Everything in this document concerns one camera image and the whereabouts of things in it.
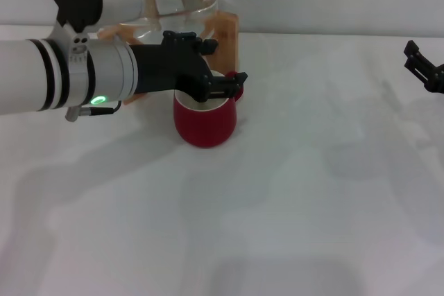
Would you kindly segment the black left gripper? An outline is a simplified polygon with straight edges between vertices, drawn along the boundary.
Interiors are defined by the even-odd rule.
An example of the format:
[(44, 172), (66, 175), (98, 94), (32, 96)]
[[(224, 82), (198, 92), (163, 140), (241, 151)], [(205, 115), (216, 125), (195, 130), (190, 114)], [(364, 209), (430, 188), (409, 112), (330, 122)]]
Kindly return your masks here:
[(212, 74), (204, 57), (213, 55), (218, 46), (216, 39), (173, 31), (164, 32), (160, 44), (131, 44), (138, 74), (135, 93), (179, 90), (199, 103), (227, 98), (237, 101), (244, 92), (248, 74)]

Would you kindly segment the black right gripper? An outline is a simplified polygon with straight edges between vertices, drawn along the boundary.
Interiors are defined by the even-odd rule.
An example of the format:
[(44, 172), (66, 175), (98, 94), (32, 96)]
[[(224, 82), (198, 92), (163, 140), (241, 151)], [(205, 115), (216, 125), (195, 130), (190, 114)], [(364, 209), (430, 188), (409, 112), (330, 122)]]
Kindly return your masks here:
[(430, 93), (444, 94), (443, 65), (435, 67), (422, 55), (418, 45), (409, 40), (404, 49), (407, 60), (404, 67), (417, 77)]

